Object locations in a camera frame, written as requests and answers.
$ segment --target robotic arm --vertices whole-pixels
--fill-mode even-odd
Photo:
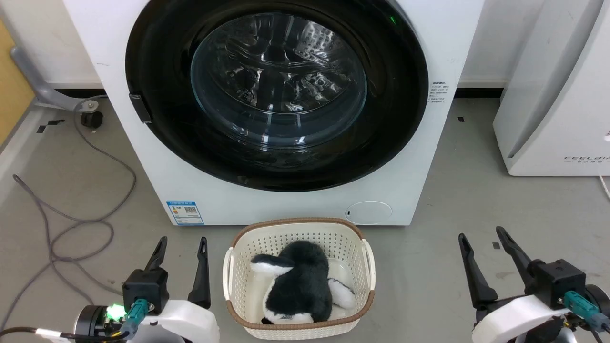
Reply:
[[[586,284],[585,273],[560,259],[531,260],[502,227],[496,228],[525,285],[524,295],[498,299],[474,259],[464,234],[458,237],[470,298],[476,310],[474,343],[576,343],[577,328],[610,333],[610,299],[599,287]]]
[[[124,306],[86,306],[79,314],[74,333],[103,338],[129,332],[125,337],[129,343],[218,343],[216,318],[208,311],[211,301],[206,238],[202,237],[199,244],[199,264],[188,300],[169,299],[168,273],[161,268],[166,247],[167,237],[163,237],[146,267],[134,270],[124,282]]]

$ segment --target washing machine door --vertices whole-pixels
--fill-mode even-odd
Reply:
[[[126,76],[174,153],[274,191],[373,172],[413,136],[428,97],[415,33],[379,0],[152,0]]]

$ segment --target stuffed penguin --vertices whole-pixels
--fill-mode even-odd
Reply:
[[[263,298],[263,324],[324,322],[340,312],[333,304],[343,309],[356,305],[351,289],[328,278],[328,259],[317,244],[294,241],[279,256],[256,255],[251,268],[274,278]]]

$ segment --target washing machine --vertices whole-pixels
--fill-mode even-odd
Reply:
[[[174,225],[409,225],[484,0],[64,0]]]

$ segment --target white wall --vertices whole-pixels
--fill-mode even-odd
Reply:
[[[460,87],[504,87],[543,3],[544,0],[486,0]]]
[[[543,2],[487,0],[461,87],[504,86]],[[48,82],[57,88],[101,87],[62,0],[0,0],[0,10]]]
[[[49,83],[57,88],[101,88],[62,0],[0,0],[0,15]]]

